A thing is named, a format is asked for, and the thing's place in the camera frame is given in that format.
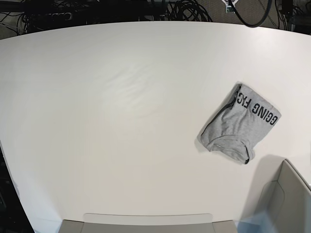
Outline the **grey bin at right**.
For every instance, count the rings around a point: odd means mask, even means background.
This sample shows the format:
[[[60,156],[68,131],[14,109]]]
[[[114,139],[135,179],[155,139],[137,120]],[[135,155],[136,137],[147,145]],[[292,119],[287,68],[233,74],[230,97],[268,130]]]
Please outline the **grey bin at right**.
[[[289,160],[284,160],[276,181],[261,196],[263,233],[309,233],[311,187]]]

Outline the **grey bin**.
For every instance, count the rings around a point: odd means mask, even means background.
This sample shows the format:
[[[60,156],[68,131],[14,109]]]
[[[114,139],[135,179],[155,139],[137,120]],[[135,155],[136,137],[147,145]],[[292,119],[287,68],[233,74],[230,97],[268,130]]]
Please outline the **grey bin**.
[[[311,187],[289,160],[284,160],[276,181],[261,196],[263,233],[309,233]]]
[[[60,233],[236,233],[233,220],[213,222],[211,214],[131,216],[85,213],[64,219]]]

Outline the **grey T-shirt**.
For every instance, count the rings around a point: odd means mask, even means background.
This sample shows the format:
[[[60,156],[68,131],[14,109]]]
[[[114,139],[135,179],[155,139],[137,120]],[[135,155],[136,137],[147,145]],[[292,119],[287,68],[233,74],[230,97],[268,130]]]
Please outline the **grey T-shirt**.
[[[254,159],[253,148],[275,126],[281,113],[261,95],[238,83],[228,103],[207,124],[200,135],[208,151],[220,151],[248,164]]]

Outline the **blue translucent object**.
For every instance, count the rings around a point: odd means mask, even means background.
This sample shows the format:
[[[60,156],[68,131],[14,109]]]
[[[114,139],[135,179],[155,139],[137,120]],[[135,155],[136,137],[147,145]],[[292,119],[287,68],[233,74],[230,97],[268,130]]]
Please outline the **blue translucent object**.
[[[238,233],[274,233],[273,222],[266,211],[235,221]]]

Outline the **grey bin at bottom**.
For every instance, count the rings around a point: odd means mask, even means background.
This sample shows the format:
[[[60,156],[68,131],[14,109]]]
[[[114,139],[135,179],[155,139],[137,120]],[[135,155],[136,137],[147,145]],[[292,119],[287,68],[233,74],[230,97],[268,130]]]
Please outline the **grey bin at bottom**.
[[[211,214],[131,216],[85,213],[64,219],[60,233],[236,233],[233,220],[213,222]]]

